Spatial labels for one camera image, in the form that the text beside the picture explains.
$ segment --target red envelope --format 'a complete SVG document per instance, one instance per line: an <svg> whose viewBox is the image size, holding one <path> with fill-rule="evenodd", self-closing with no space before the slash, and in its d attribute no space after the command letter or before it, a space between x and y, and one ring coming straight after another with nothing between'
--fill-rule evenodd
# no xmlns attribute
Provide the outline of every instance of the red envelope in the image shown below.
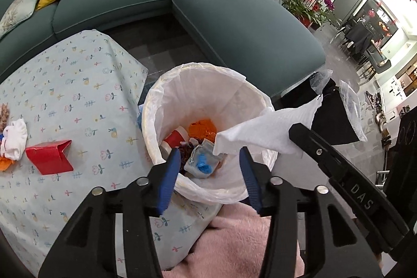
<svg viewBox="0 0 417 278"><path fill-rule="evenodd" d="M64 155L70 144L71 140L47 141L27 147L26 155L43 175L74 171Z"/></svg>

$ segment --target floral tablecloth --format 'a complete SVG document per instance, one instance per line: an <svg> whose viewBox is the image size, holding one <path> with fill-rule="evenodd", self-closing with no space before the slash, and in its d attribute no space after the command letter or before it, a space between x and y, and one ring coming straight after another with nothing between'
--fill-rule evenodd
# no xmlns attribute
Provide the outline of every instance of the floral tablecloth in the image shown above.
<svg viewBox="0 0 417 278"><path fill-rule="evenodd" d="M136 123L147 72L109 36L92 30L48 48L0 85L10 120L27 124L27 146L72 140L72 172L41 175L26 154L0 172L0 227L34 275L92 188L120 189L149 172L152 162ZM219 209L174 194L164 215L151 218L162 269L188 254ZM120 216L116 258L119 275L126 276Z"/></svg>

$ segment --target white tissue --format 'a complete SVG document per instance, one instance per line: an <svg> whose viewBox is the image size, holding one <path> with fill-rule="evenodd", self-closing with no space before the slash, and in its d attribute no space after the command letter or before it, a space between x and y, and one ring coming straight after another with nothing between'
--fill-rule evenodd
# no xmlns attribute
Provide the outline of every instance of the white tissue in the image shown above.
<svg viewBox="0 0 417 278"><path fill-rule="evenodd" d="M289 128L302 123L311 129L316 110L322 105L323 96L313 99L296 109L281 109L253 118L216 135L213 154L238 155L243 146L251 153L258 148L283 154L299 154L303 151L290 141Z"/></svg>
<svg viewBox="0 0 417 278"><path fill-rule="evenodd" d="M23 119L12 121L3 131L0 155L11 160L20 160L26 148L28 130Z"/></svg>

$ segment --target pink blanket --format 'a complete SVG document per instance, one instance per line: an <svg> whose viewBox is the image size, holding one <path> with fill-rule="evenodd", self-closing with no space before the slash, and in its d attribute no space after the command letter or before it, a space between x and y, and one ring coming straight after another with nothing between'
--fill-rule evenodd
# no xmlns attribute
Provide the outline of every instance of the pink blanket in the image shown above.
<svg viewBox="0 0 417 278"><path fill-rule="evenodd" d="M242 204L224 205L191 253L164 278L257 278L268 239L270 218ZM295 277L304 274L297 246Z"/></svg>

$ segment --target clear plastic bag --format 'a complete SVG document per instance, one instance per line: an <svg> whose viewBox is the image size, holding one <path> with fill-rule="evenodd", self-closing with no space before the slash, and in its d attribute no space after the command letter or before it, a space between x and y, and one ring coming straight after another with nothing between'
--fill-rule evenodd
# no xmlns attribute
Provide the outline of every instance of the clear plastic bag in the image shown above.
<svg viewBox="0 0 417 278"><path fill-rule="evenodd" d="M149 90L142 112L143 138L153 164L161 164L158 146L179 125L188 128L210 118L219 132L265 110L274 111L270 98L241 74L207 63L184 64L162 75ZM271 170L277 152L261 150L252 156ZM206 179L178 174L175 190L206 204L233 204L248 195L236 155L227 155L222 167Z"/></svg>
<svg viewBox="0 0 417 278"><path fill-rule="evenodd" d="M322 70L316 72L310 77L310 86L315 93L321 95L326 84L329 82L330 77L333 74L333 70Z"/></svg>
<svg viewBox="0 0 417 278"><path fill-rule="evenodd" d="M360 141L367 141L362 130L361 104L358 95L344 81L340 81L339 94L345 106L347 118Z"/></svg>

